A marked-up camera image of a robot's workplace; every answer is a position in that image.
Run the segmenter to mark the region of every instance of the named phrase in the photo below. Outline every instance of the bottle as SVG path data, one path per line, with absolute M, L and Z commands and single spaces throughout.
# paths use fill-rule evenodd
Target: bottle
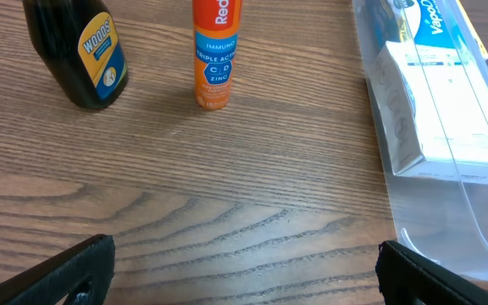
M 206 109 L 229 102 L 242 0 L 193 0 L 195 96 Z
M 31 43 L 77 106 L 106 108 L 127 83 L 114 22 L 101 0 L 22 0 Z

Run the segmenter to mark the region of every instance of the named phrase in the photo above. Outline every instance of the dark brown bottle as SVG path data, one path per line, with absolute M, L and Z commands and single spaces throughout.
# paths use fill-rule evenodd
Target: dark brown bottle
M 77 106 L 106 108 L 127 83 L 114 22 L 100 0 L 22 0 L 31 42 Z

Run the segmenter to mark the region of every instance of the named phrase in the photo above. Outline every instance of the brown tabletop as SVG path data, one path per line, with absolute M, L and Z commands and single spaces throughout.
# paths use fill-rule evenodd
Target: brown tabletop
M 114 235 L 106 304 L 381 302 L 394 238 L 350 0 L 245 0 L 229 106 L 195 103 L 191 1 L 106 0 L 130 82 L 69 102 L 0 0 L 0 282 Z

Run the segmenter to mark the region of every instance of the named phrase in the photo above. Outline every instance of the transparent tray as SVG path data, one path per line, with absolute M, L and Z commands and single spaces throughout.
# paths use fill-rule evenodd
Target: transparent tray
M 398 240 L 488 280 L 488 0 L 462 5 L 353 1 Z

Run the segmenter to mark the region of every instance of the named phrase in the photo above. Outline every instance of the white box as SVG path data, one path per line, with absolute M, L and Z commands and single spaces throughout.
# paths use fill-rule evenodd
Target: white box
M 451 50 L 385 43 L 367 73 L 394 175 L 488 184 L 488 89 L 471 67 Z

